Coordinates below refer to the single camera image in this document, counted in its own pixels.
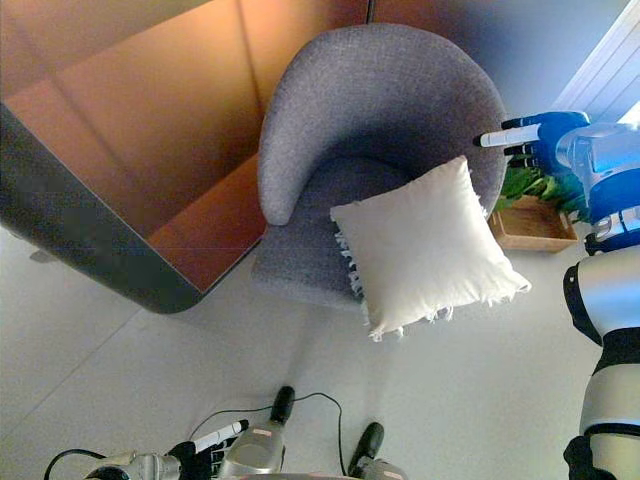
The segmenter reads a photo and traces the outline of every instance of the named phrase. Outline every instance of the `white cushion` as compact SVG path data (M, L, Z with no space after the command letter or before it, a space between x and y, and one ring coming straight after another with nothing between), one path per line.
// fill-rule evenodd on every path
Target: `white cushion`
M374 340L531 288L494 240L464 156L397 190L333 207L331 218L355 262L352 286L362 287Z

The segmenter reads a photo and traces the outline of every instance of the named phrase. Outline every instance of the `wall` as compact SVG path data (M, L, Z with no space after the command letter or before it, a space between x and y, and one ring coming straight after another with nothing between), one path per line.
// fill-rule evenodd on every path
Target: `wall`
M627 3L378 0L376 21L405 23L452 40L493 79L508 113L520 116L549 109Z
M282 72L365 12L363 0L8 0L2 101L204 291L264 230L255 182L236 174L248 190L229 195L224 180L255 177L255 161L242 166ZM211 225L231 214L251 228Z

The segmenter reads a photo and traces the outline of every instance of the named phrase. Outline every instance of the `wire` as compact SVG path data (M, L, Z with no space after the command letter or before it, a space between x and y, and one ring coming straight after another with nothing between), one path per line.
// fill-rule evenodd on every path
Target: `wire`
M51 463L49 463L47 470L44 472L44 480L49 480L49 475L51 475L53 466L58 462L58 460L60 460L62 457L66 457L67 455L85 455L87 457L93 457L97 459L106 458L104 455L92 452L91 450L83 450L81 448L72 448L71 450L65 450L64 452L61 452L53 457L53 460L51 460Z
M340 470L342 470L342 475L346 477L347 471L344 468L344 459L342 457L342 406L340 405L340 402L338 402L335 398L330 397L326 393L322 393L322 392L314 392L314 393L310 393L309 395L305 395L304 397L295 398L291 403L301 402L302 400L306 400L307 398L311 398L311 397L324 397L327 400L330 400L331 402L333 402L336 405L336 407L338 407L338 457L340 458ZM189 441L193 439L193 436L196 434L198 430L200 430L200 427L202 427L205 423L207 423L216 415L220 415L222 413L255 413L255 412L262 412L264 410L269 410L273 407L274 407L273 405L269 405L267 407L261 407L256 409L220 410L218 412L214 412L211 415L209 415L207 418L202 420L198 424L198 426L193 429L193 431L191 432L191 435L189 435Z
M375 0L369 0L367 2L367 22L366 23L373 23L373 17L375 15L375 11L376 11Z

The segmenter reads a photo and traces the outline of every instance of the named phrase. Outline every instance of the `chair backrest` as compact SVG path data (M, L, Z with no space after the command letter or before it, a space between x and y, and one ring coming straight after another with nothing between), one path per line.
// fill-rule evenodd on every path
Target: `chair backrest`
M486 73L438 35L391 24L321 34L291 62L265 118L263 212L270 224L286 224L309 177L329 158L370 157L415 178L461 154L491 209L505 160L472 141L499 129L504 115Z

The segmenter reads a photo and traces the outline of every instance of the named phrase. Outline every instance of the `wooden planter box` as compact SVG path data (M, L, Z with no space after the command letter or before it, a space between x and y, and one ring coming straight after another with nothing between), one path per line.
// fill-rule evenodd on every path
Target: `wooden planter box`
M559 252L578 242L566 215L528 195L511 208L492 213L489 227L504 249Z

